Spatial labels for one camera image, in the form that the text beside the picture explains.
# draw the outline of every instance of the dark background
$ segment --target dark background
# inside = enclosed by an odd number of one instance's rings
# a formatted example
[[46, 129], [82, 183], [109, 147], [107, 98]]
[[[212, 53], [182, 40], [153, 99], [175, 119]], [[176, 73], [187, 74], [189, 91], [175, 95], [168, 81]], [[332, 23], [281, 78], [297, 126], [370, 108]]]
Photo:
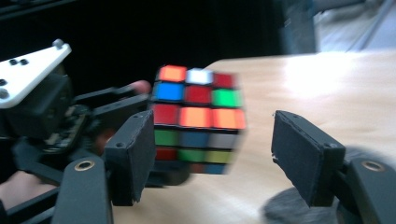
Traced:
[[77, 1], [0, 21], [0, 60], [61, 38], [76, 94], [153, 81], [166, 63], [281, 54], [271, 1]]

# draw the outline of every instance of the screw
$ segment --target screw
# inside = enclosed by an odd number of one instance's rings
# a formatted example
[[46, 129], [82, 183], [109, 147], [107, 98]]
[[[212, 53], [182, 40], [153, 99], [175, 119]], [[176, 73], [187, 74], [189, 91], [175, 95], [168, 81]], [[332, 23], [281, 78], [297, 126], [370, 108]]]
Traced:
[[335, 143], [325, 143], [324, 146], [325, 147], [332, 147], [332, 148], [338, 147], [337, 144], [335, 144]]
[[7, 99], [9, 97], [8, 91], [6, 89], [0, 89], [0, 99]]
[[18, 61], [16, 59], [9, 60], [9, 64], [11, 64], [11, 65], [15, 65], [17, 63], [18, 63]]
[[6, 80], [1, 78], [0, 79], [0, 86], [5, 86], [5, 85], [7, 85]]
[[27, 61], [26, 59], [22, 59], [22, 60], [20, 61], [20, 63], [21, 63], [22, 65], [26, 65], [26, 64], [29, 63], [29, 61]]
[[117, 143], [116, 147], [124, 147], [125, 145], [123, 143]]
[[62, 46], [64, 45], [64, 42], [62, 39], [56, 39], [55, 41], [52, 42], [52, 46], [54, 46], [56, 49], [62, 49]]

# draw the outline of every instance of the floor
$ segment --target floor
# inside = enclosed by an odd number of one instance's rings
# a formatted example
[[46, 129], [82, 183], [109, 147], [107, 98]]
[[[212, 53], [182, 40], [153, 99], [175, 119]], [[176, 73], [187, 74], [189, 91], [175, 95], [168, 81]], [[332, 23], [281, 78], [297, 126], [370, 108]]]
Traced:
[[359, 49], [361, 40], [381, 15], [377, 0], [349, 7], [331, 9], [314, 18], [319, 52]]

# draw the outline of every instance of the green sticker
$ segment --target green sticker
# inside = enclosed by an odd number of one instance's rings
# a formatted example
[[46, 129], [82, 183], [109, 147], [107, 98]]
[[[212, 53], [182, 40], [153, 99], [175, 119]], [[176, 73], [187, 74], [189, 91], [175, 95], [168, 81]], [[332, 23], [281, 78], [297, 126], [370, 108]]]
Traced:
[[241, 106], [239, 91], [226, 89], [213, 91], [213, 105], [225, 107]]
[[197, 149], [182, 148], [177, 152], [180, 161], [204, 161], [205, 152]]
[[169, 130], [155, 130], [155, 145], [157, 146], [177, 146], [178, 132]]

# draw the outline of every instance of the black plastic part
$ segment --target black plastic part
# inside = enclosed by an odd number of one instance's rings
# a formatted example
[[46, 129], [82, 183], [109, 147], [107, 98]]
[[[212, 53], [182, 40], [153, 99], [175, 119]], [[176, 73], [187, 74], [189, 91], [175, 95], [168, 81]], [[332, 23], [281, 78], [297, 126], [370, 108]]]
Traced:
[[155, 161], [146, 187], [163, 188], [177, 186], [190, 177], [190, 165], [184, 161]]
[[63, 172], [40, 162], [43, 148], [45, 148], [45, 144], [42, 141], [21, 137], [12, 148], [18, 169], [55, 183], [61, 183]]
[[361, 211], [363, 223], [390, 224], [396, 220], [396, 173], [383, 162], [355, 159], [349, 164], [346, 182]]
[[8, 209], [7, 217], [9, 223], [22, 223], [25, 221], [27, 223], [36, 223], [31, 220], [38, 216], [42, 216], [40, 219], [50, 219], [51, 214], [43, 215], [43, 213], [55, 205], [58, 193], [59, 189], [52, 189], [33, 198], [32, 200]]
[[338, 223], [345, 224], [362, 224], [361, 215], [359, 213], [351, 212], [349, 209], [345, 208], [342, 203], [337, 206], [337, 220]]
[[317, 52], [313, 2], [307, 0], [273, 0], [272, 2], [282, 54]]
[[46, 139], [64, 118], [71, 105], [68, 76], [49, 74], [18, 105], [7, 109], [7, 119], [17, 135]]
[[64, 117], [56, 132], [52, 134], [54, 136], [46, 140], [48, 145], [46, 152], [61, 154], [80, 147], [79, 145], [84, 139], [82, 135], [85, 133], [91, 118], [91, 111], [87, 106], [70, 106], [67, 116]]
[[0, 141], [0, 184], [7, 181], [15, 172], [17, 166], [13, 160], [12, 146], [15, 141]]
[[8, 1], [0, 6], [0, 21], [9, 20], [25, 14], [35, 13], [51, 7], [62, 6], [76, 0], [17, 0]]
[[132, 114], [146, 109], [149, 96], [141, 94], [103, 105], [93, 110], [93, 116], [100, 120], [100, 128], [117, 130]]
[[67, 165], [51, 223], [113, 223], [101, 158], [87, 157]]
[[274, 162], [309, 206], [332, 205], [330, 184], [343, 165], [343, 145], [308, 120], [276, 111], [271, 150]]
[[98, 106], [108, 105], [121, 100], [122, 98], [128, 98], [136, 96], [134, 87], [131, 85], [124, 86], [121, 88], [107, 88], [100, 91], [92, 91], [89, 93], [81, 94], [75, 97], [75, 104], [86, 105], [91, 109]]
[[152, 110], [131, 116], [106, 144], [114, 205], [139, 202], [156, 155]]
[[0, 109], [0, 138], [12, 139], [17, 137], [7, 120], [6, 111]]
[[3, 202], [0, 200], [0, 223], [8, 224], [8, 216]]
[[347, 211], [347, 213], [343, 214], [340, 217], [343, 217], [343, 219], [344, 218], [350, 219], [353, 217], [361, 216], [359, 208], [356, 205], [356, 200], [353, 197], [354, 189], [352, 189], [348, 185], [346, 174], [344, 174], [343, 172], [336, 172], [332, 176], [332, 183], [330, 185], [330, 188], [332, 189], [332, 192], [334, 193], [335, 197], [337, 197], [338, 200], [340, 201], [339, 203], [340, 214], [342, 214], [343, 211]]

